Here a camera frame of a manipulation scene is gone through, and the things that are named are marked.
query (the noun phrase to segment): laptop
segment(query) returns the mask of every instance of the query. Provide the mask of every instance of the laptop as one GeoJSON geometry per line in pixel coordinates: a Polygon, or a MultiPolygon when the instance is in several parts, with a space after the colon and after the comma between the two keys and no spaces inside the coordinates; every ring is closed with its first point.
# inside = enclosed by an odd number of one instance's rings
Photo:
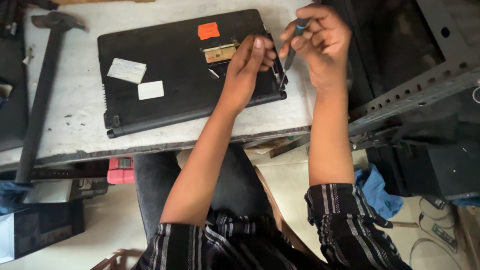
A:
{"type": "MultiPolygon", "coordinates": [[[[272,39],[256,9],[99,36],[108,137],[210,116],[231,56],[249,34],[272,39]]],[[[287,98],[274,62],[258,73],[247,107],[287,98]]]]}

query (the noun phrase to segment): white sticker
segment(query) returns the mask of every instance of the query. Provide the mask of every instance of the white sticker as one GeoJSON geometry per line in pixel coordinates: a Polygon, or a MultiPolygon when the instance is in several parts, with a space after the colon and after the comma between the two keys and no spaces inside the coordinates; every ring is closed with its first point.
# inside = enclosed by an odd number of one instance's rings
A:
{"type": "Polygon", "coordinates": [[[149,99],[163,97],[163,83],[156,81],[151,83],[143,83],[138,85],[138,99],[149,99]]]}
{"type": "Polygon", "coordinates": [[[107,76],[139,84],[142,82],[146,69],[146,64],[115,58],[107,76]]]}

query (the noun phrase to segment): hammer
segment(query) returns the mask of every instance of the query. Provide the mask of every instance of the hammer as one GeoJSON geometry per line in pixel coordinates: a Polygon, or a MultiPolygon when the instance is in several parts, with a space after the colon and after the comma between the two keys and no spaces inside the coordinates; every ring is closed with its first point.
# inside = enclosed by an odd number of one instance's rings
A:
{"type": "Polygon", "coordinates": [[[47,15],[32,16],[32,23],[39,28],[50,28],[47,49],[43,59],[40,78],[36,88],[28,129],[26,132],[24,147],[17,168],[15,183],[30,183],[35,165],[35,158],[42,138],[43,124],[48,108],[48,101],[52,92],[53,80],[57,70],[57,61],[62,46],[62,38],[65,32],[72,28],[85,30],[74,17],[60,13],[50,12],[47,15]]]}

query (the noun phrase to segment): white tiled floor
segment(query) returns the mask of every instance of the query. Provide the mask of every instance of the white tiled floor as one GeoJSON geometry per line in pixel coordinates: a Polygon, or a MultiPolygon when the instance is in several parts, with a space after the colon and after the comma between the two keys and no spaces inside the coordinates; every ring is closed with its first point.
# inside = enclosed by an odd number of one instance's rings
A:
{"type": "MultiPolygon", "coordinates": [[[[185,151],[179,155],[181,166],[188,154],[189,152],[185,151]]],[[[265,177],[286,222],[313,252],[323,258],[316,228],[307,222],[306,202],[303,200],[308,189],[306,150],[299,149],[272,160],[268,154],[249,157],[265,177]]],[[[356,151],[353,157],[356,167],[367,166],[365,151],[356,151]]],[[[405,198],[403,208],[392,220],[418,222],[418,201],[418,197],[405,198]]],[[[134,184],[111,186],[106,195],[86,200],[84,204],[84,233],[16,261],[2,264],[0,270],[88,270],[117,248],[132,249],[132,254],[137,256],[146,248],[134,184]]],[[[423,205],[422,207],[425,211],[430,211],[429,208],[423,205]]],[[[415,228],[395,227],[386,231],[406,262],[413,243],[420,237],[429,237],[415,228]]],[[[129,257],[127,269],[131,268],[136,260],[135,256],[129,257]]],[[[418,246],[413,256],[413,265],[416,269],[426,270],[456,269],[450,258],[431,243],[418,246]]]]}

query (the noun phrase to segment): shirt sleeve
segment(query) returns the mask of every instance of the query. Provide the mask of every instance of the shirt sleeve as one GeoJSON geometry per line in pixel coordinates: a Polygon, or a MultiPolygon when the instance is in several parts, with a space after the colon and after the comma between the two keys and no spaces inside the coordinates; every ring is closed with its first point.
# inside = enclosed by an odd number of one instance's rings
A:
{"type": "Polygon", "coordinates": [[[195,225],[161,223],[133,270],[198,269],[203,229],[195,225]]]}
{"type": "Polygon", "coordinates": [[[308,221],[317,226],[320,250],[334,269],[411,269],[392,239],[375,228],[392,228],[353,184],[320,184],[305,194],[308,221]]]}

